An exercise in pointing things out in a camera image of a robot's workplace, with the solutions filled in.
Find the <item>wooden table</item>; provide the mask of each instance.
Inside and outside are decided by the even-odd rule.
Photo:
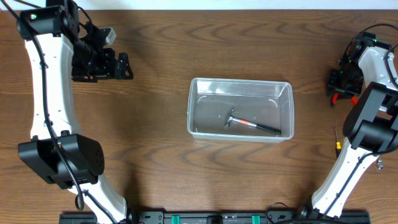
[[[335,135],[352,108],[330,108],[326,79],[347,43],[378,22],[398,25],[396,11],[91,11],[113,27],[134,80],[74,83],[85,136],[99,141],[105,174],[138,210],[264,211],[298,207],[336,161]],[[74,195],[46,184],[17,154],[29,141],[33,92],[29,58],[14,18],[0,14],[0,222],[58,223],[75,211]],[[392,44],[397,32],[375,29]],[[195,140],[187,101],[195,77],[292,84],[295,135],[280,144]],[[373,223],[397,223],[398,153],[372,165],[345,208],[366,209]]]

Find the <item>clear plastic bin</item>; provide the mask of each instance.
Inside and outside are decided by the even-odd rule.
[[[231,123],[234,117],[281,130],[280,135]],[[188,99],[188,131],[194,138],[282,142],[294,135],[292,86],[287,82],[194,78]]]

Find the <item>hammer handle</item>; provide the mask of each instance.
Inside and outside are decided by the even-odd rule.
[[[269,132],[274,133],[274,134],[280,134],[280,130],[279,129],[268,127],[268,126],[265,126],[265,125],[262,125],[262,124],[257,124],[256,128],[264,130],[264,131],[269,131]]]

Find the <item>black cable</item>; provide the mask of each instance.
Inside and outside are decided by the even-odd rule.
[[[42,91],[43,91],[43,111],[44,111],[44,122],[45,125],[47,126],[47,129],[49,131],[50,137],[51,137],[51,141],[52,144],[54,145],[54,148],[58,154],[58,156],[60,157],[62,163],[65,165],[65,167],[67,168],[67,171],[70,174],[70,177],[72,178],[73,183],[75,184],[75,187],[77,189],[77,194],[78,194],[78,198],[79,198],[79,202],[80,204],[77,202],[75,202],[76,208],[79,211],[83,211],[84,207],[85,207],[85,203],[84,203],[84,199],[83,199],[83,194],[81,192],[81,188],[76,180],[75,174],[72,171],[72,168],[69,166],[69,163],[67,162],[65,156],[63,155],[60,146],[58,145],[57,139],[54,136],[52,127],[51,127],[51,121],[50,121],[50,116],[49,116],[49,109],[48,109],[48,104],[47,104],[47,80],[46,80],[46,74],[45,74],[45,69],[47,67],[47,65],[45,64],[44,61],[44,56],[43,56],[43,52],[40,49],[39,43],[37,43],[35,37],[33,36],[33,33],[31,31],[31,27],[30,25],[28,25],[26,23],[26,21],[20,19],[20,17],[11,9],[11,7],[9,7],[9,5],[6,3],[5,0],[0,0],[1,3],[4,4],[4,6],[8,9],[8,11],[16,18],[17,22],[24,26],[27,30],[28,30],[28,34],[30,39],[32,40],[33,44],[35,45],[35,48],[37,50],[37,53],[39,55],[39,59],[40,59],[40,67],[42,69]]]
[[[323,213],[322,218],[325,218],[327,216],[327,214],[330,212],[331,208],[335,205],[337,200],[340,198],[341,194],[344,192],[344,190],[347,187],[348,183],[353,178],[355,172],[358,170],[359,166],[362,164],[362,162],[365,160],[365,158],[367,158],[369,156],[380,156],[380,155],[383,155],[383,154],[392,153],[392,152],[396,151],[397,149],[398,149],[398,144],[396,144],[395,146],[389,146],[385,151],[382,151],[382,152],[371,152],[369,154],[366,154],[366,155],[362,156],[360,159],[358,159],[358,162],[356,163],[356,165],[354,167],[354,170],[350,173],[350,175],[348,176],[348,178],[347,178],[346,182],[344,183],[343,187],[336,194],[335,199],[332,201],[332,203],[326,209],[326,212]]]
[[[266,217],[267,217],[267,219],[268,219],[268,221],[270,221],[271,223],[274,223],[274,221],[272,221],[272,219],[271,219],[271,217],[269,217],[268,216],[268,211],[272,208],[272,206],[274,206],[274,205],[284,205],[286,208],[289,208],[289,206],[287,206],[285,203],[283,203],[283,202],[275,202],[275,203],[272,203],[269,207],[268,207],[268,209],[267,209],[267,211],[266,211]]]
[[[362,32],[365,32],[365,31],[367,31],[367,30],[369,30],[369,29],[372,29],[373,27],[379,27],[379,26],[391,27],[391,28],[393,28],[393,29],[395,29],[395,30],[398,31],[398,27],[397,27],[397,26],[394,26],[394,25],[392,25],[392,24],[380,23],[380,24],[371,25],[371,26],[369,26],[369,27],[363,29],[363,30],[362,30],[361,32],[359,32],[357,35],[359,35],[359,34],[362,33]],[[343,58],[344,58],[344,56],[347,54],[347,50],[349,49],[349,47],[351,46],[351,44],[354,42],[355,37],[353,37],[353,38],[351,39],[351,41],[349,42],[349,44],[348,44],[346,50],[344,51]],[[389,50],[387,51],[387,53],[385,54],[385,56],[384,56],[383,59],[384,59],[384,64],[386,65],[387,73],[388,73],[388,75],[389,75],[389,77],[390,77],[390,80],[391,80],[392,84],[398,89],[398,83],[396,82],[396,79],[392,76],[392,72],[391,72],[390,66],[389,66],[389,64],[388,64],[388,59],[389,59],[389,56],[388,56],[388,55],[397,47],[397,45],[395,45],[393,48],[389,49]]]
[[[36,8],[36,9],[40,9],[41,8],[40,6],[36,6],[36,5],[34,5],[32,3],[29,3],[29,2],[25,2],[25,1],[21,1],[21,0],[14,0],[14,1],[18,2],[18,3],[21,3],[21,4],[24,4],[26,6],[30,6],[30,7]]]
[[[341,222],[341,221],[337,221],[337,220],[325,220],[325,219],[321,219],[321,218],[291,219],[291,220],[275,222],[274,224],[291,224],[291,223],[351,224],[351,223]]]
[[[83,194],[93,201],[95,206],[97,206],[111,220],[112,224],[118,224],[118,222],[108,213],[108,211],[104,207],[102,207],[102,205],[98,203],[97,200],[95,200],[95,198],[90,193],[88,193],[88,190],[84,190]]]
[[[87,12],[80,6],[77,7],[78,9],[80,9],[82,11],[82,13],[84,13],[84,15],[87,17],[88,21],[89,21],[89,28],[87,29],[85,27],[85,25],[83,25],[81,22],[79,23],[79,25],[81,25],[86,31],[87,31],[87,36],[91,37],[91,34],[93,33],[93,21],[91,20],[91,18],[89,17],[89,15],[87,14]]]
[[[388,50],[388,51],[386,52],[386,54],[385,54],[383,60],[384,60],[384,64],[386,65],[387,73],[388,73],[388,76],[390,77],[390,80],[391,80],[392,84],[398,89],[398,84],[397,84],[397,82],[396,82],[396,78],[394,78],[394,77],[392,76],[391,68],[390,68],[390,65],[388,64],[388,59],[390,58],[390,56],[388,56],[388,55],[389,55],[397,46],[398,46],[398,44],[396,44],[395,46],[393,46],[393,48],[391,48],[390,50]]]
[[[80,9],[80,10],[84,13],[84,15],[87,17],[87,19],[89,20],[89,22],[90,22],[91,24],[93,23],[93,21],[91,20],[91,18],[88,16],[87,12],[86,12],[82,7],[78,6],[77,9]]]

